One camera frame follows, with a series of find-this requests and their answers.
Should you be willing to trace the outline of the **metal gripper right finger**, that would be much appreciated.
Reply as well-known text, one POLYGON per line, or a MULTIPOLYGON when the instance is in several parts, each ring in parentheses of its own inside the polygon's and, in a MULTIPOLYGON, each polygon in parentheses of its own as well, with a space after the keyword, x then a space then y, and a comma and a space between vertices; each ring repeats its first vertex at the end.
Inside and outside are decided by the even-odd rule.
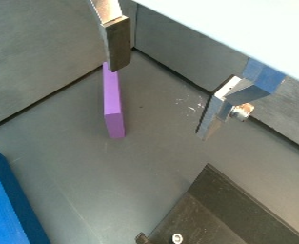
POLYGON ((249 58, 241 76, 231 75, 209 96, 195 130, 201 140, 230 119, 245 121, 254 106, 251 101, 273 94, 285 74, 249 58))

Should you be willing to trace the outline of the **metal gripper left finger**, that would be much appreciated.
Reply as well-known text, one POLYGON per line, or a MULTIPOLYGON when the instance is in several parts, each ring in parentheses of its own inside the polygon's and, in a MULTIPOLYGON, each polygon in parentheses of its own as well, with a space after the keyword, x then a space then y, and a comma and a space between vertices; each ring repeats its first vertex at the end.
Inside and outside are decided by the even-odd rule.
POLYGON ((118 71, 130 61, 130 19, 118 0, 86 0, 103 42, 107 68, 118 71))

